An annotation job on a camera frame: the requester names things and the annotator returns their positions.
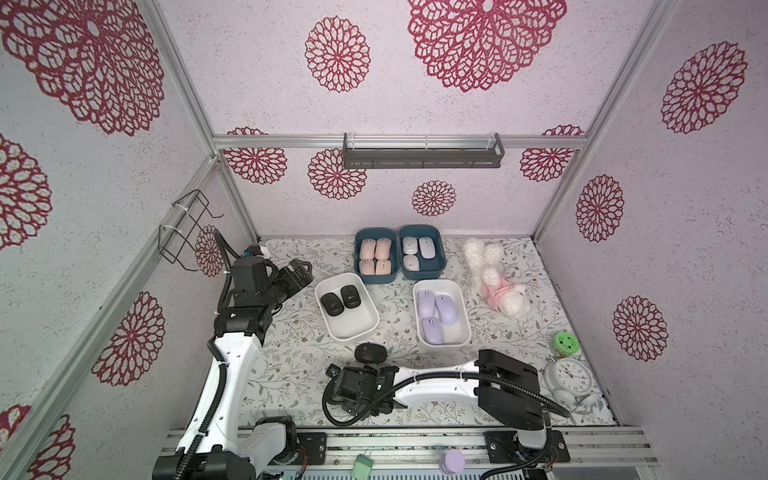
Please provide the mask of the black mouse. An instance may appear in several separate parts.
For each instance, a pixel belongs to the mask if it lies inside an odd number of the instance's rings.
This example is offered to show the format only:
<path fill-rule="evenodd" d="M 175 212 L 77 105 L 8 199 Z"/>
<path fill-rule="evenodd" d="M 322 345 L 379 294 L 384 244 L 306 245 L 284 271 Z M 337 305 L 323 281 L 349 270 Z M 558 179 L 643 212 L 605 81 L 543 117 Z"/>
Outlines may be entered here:
<path fill-rule="evenodd" d="M 354 350 L 354 358 L 363 364 L 380 364 L 387 360 L 387 349 L 375 343 L 362 343 Z"/>
<path fill-rule="evenodd" d="M 344 312 L 345 306 L 335 292 L 325 293 L 320 297 L 320 304 L 329 317 L 336 317 Z"/>
<path fill-rule="evenodd" d="M 341 288 L 340 295 L 346 309 L 355 309 L 362 303 L 359 291 L 355 285 L 345 285 Z"/>

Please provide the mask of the white tray front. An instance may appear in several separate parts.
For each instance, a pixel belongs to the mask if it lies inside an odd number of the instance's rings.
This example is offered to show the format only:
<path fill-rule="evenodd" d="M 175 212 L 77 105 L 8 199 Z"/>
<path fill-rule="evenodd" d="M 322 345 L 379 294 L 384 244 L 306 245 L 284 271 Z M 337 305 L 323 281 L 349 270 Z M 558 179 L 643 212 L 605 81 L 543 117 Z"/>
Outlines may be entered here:
<path fill-rule="evenodd" d="M 340 298 L 340 290 L 345 285 L 355 285 L 362 303 L 355 309 L 344 309 L 336 317 L 329 317 L 320 304 L 320 297 L 328 292 L 335 292 Z M 321 280 L 314 290 L 321 318 L 330 337 L 339 343 L 354 343 L 372 335 L 379 326 L 378 309 L 360 276 L 352 272 L 342 273 Z"/>

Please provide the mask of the white tray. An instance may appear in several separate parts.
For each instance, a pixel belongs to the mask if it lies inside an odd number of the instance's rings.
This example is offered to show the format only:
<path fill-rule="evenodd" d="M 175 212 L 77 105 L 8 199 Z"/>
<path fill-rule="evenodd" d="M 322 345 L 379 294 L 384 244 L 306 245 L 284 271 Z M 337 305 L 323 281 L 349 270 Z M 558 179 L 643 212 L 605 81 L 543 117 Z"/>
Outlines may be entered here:
<path fill-rule="evenodd" d="M 435 295 L 449 295 L 452 297 L 458 314 L 458 321 L 455 325 L 447 326 L 442 324 L 444 334 L 443 345 L 429 345 L 422 338 L 421 320 L 416 312 L 416 293 L 420 290 L 431 290 Z M 464 298 L 460 286 L 446 279 L 430 279 L 418 281 L 413 287 L 414 312 L 416 315 L 417 338 L 429 349 L 447 350 L 458 349 L 470 343 L 472 332 L 465 308 Z"/>
<path fill-rule="evenodd" d="M 362 303 L 355 309 L 344 309 L 336 317 L 329 317 L 320 304 L 320 297 L 328 292 L 335 292 L 340 298 L 340 290 L 345 285 L 355 285 Z M 314 290 L 321 318 L 330 337 L 339 343 L 354 343 L 372 335 L 379 326 L 378 309 L 360 276 L 352 272 L 342 273 L 321 280 Z"/>

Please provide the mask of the teal storage box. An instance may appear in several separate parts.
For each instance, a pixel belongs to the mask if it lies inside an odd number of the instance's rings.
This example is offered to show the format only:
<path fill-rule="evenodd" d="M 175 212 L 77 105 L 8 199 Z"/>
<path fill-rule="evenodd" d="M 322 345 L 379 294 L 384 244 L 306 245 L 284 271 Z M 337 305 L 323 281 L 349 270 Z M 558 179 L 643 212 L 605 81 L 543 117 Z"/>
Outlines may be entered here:
<path fill-rule="evenodd" d="M 440 231 L 431 225 L 405 225 L 399 231 L 401 269 L 406 279 L 439 278 L 447 266 Z"/>
<path fill-rule="evenodd" d="M 354 238 L 353 266 L 366 284 L 393 283 L 401 267 L 397 234 L 385 227 L 358 231 Z"/>

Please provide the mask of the purple mouse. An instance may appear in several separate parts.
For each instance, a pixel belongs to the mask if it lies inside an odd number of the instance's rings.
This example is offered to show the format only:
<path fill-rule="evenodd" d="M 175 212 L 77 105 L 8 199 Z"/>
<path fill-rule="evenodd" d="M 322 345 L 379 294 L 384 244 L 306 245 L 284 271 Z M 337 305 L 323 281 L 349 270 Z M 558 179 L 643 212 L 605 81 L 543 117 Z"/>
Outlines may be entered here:
<path fill-rule="evenodd" d="M 416 312 L 420 319 L 436 316 L 436 295 L 431 290 L 420 290 L 416 293 Z"/>
<path fill-rule="evenodd" d="M 421 320 L 422 338 L 429 345 L 443 345 L 444 334 L 442 323 L 436 317 L 428 317 Z"/>
<path fill-rule="evenodd" d="M 435 297 L 435 310 L 442 324 L 451 326 L 457 323 L 457 309 L 451 296 L 437 295 Z"/>

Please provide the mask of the white mouse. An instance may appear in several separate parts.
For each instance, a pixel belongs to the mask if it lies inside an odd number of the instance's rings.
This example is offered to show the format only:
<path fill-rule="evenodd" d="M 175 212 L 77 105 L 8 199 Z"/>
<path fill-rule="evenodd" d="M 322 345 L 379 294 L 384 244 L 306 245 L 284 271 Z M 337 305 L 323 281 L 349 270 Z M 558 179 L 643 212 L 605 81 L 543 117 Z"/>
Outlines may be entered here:
<path fill-rule="evenodd" d="M 420 270 L 419 258 L 414 254 L 405 255 L 402 260 L 402 265 L 406 271 L 417 272 Z"/>
<path fill-rule="evenodd" d="M 419 237 L 418 241 L 421 257 L 426 260 L 434 259 L 437 254 L 434 240 L 431 237 L 423 236 Z"/>
<path fill-rule="evenodd" d="M 419 252 L 419 241 L 416 237 L 405 236 L 402 238 L 402 252 L 405 255 L 416 255 Z"/>

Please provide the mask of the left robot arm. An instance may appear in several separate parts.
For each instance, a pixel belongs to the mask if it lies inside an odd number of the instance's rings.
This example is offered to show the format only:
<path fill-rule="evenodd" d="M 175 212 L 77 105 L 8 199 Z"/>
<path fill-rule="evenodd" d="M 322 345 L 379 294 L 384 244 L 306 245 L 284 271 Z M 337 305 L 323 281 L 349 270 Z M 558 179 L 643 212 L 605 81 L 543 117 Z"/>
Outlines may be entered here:
<path fill-rule="evenodd" d="M 258 479 L 273 460 L 297 449 L 291 417 L 259 421 L 245 443 L 238 419 L 247 374 L 273 318 L 312 283 L 312 266 L 293 259 L 278 267 L 258 244 L 238 254 L 219 231 L 212 235 L 225 266 L 214 333 L 206 343 L 212 364 L 184 435 L 173 454 L 157 458 L 154 479 Z"/>

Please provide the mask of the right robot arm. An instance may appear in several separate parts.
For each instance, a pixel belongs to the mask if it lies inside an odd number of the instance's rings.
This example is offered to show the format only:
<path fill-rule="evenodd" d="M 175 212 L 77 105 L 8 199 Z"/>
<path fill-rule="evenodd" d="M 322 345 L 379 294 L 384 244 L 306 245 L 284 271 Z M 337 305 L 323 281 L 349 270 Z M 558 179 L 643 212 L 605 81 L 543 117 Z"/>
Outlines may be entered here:
<path fill-rule="evenodd" d="M 571 416 L 562 403 L 540 392 L 534 367 L 491 349 L 480 350 L 475 361 L 453 367 L 332 364 L 326 375 L 329 382 L 321 407 L 335 427 L 350 427 L 368 417 L 389 415 L 425 402 L 447 401 L 474 404 L 505 427 L 543 435 L 542 441 L 529 447 L 531 456 L 492 468 L 481 475 L 483 479 L 498 479 L 542 464 L 554 443 L 551 416 Z"/>

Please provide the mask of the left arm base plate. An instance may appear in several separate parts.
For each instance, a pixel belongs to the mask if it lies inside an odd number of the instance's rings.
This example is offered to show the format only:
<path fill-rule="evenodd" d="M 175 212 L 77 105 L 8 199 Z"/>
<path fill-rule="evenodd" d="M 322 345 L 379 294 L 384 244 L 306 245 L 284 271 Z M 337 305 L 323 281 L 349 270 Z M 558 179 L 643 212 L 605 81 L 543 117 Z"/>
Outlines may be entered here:
<path fill-rule="evenodd" d="M 289 433 L 286 449 L 274 458 L 271 465 L 308 466 L 323 465 L 328 436 L 320 431 Z"/>

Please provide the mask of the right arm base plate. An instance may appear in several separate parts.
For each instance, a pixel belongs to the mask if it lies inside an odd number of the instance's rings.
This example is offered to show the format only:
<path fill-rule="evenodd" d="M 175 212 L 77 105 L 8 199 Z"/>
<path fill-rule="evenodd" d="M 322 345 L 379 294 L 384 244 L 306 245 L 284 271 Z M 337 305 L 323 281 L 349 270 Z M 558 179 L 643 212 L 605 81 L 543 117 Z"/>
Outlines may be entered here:
<path fill-rule="evenodd" d="M 550 453 L 543 462 L 570 463 L 571 455 L 563 434 L 551 431 Z M 522 464 L 541 452 L 545 443 L 544 431 L 491 430 L 483 433 L 491 464 Z"/>

